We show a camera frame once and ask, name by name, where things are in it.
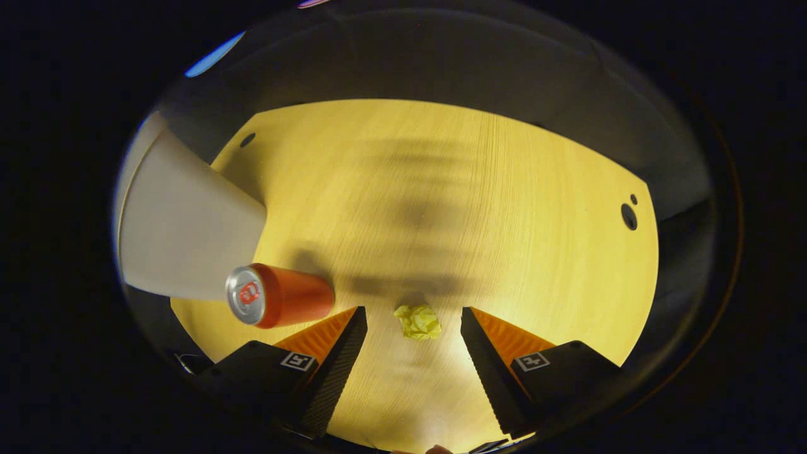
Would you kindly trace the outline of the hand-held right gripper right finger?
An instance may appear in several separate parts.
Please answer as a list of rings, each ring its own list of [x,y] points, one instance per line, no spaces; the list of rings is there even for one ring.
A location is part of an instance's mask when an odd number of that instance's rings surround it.
[[[580,340],[549,342],[474,307],[461,334],[502,432],[513,438],[573,424],[622,376]]]

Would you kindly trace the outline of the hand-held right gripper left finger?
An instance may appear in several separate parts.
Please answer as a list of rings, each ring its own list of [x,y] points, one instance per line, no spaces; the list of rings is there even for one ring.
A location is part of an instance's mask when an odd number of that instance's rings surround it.
[[[308,439],[325,435],[367,334],[363,306],[270,345],[245,343],[198,376],[199,390],[243,416]]]

